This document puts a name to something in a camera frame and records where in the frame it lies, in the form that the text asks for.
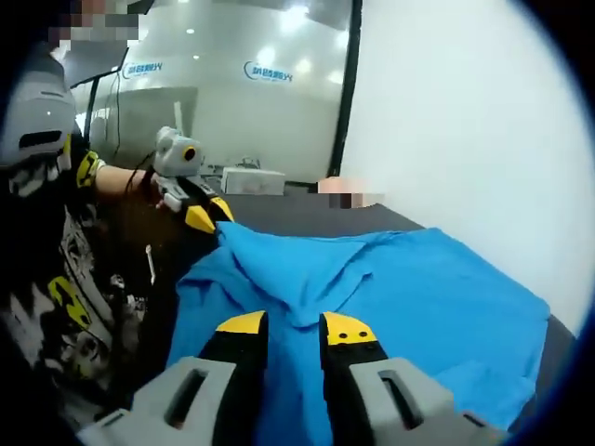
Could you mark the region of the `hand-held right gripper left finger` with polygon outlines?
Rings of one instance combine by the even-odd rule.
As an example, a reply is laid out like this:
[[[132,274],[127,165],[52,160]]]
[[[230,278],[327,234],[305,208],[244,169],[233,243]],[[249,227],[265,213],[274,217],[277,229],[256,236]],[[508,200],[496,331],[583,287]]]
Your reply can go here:
[[[80,430],[83,445],[249,445],[268,363],[264,310],[220,324],[200,354],[184,357],[118,409]]]

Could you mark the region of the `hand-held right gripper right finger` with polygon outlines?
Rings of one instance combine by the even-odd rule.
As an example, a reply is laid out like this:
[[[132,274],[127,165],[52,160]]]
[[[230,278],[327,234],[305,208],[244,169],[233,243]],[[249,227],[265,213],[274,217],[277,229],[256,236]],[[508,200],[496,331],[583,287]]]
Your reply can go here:
[[[501,445],[506,431],[460,413],[454,395],[412,362],[389,357],[371,328],[319,318],[320,360],[336,445]]]

